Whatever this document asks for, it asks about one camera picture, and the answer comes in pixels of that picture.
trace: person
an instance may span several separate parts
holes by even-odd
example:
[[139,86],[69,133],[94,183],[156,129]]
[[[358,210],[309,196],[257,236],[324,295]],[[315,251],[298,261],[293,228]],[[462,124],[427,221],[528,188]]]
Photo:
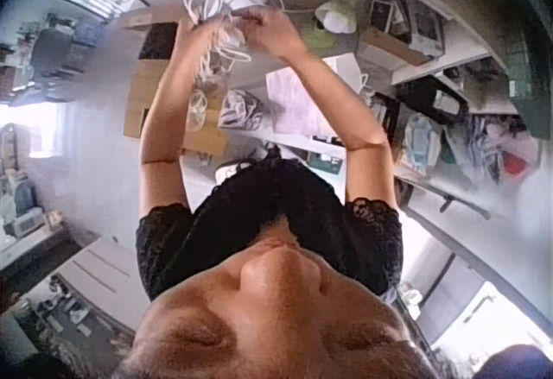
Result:
[[291,66],[343,142],[346,204],[272,156],[192,213],[179,166],[200,57],[226,23],[181,22],[145,122],[137,257],[153,300],[113,377],[435,377],[387,304],[403,245],[387,136],[289,18],[235,12],[251,47]]

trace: cardboard box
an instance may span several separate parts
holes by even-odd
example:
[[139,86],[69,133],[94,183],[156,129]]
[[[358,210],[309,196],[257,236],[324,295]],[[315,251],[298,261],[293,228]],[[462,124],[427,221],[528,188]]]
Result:
[[154,23],[179,22],[188,14],[182,5],[163,5],[132,10],[121,14],[118,28],[146,30]]
[[[125,136],[140,138],[149,108],[154,101],[157,87],[168,63],[168,60],[138,61],[137,71],[130,86],[124,117],[123,134]],[[184,149],[214,156],[222,156],[225,153],[228,138],[217,127],[225,95],[226,90],[224,89],[216,89],[206,95],[208,103],[204,126],[198,131],[185,134],[182,143]]]
[[357,56],[391,71],[407,64],[420,66],[432,60],[432,57],[410,49],[405,42],[374,27],[360,36]]

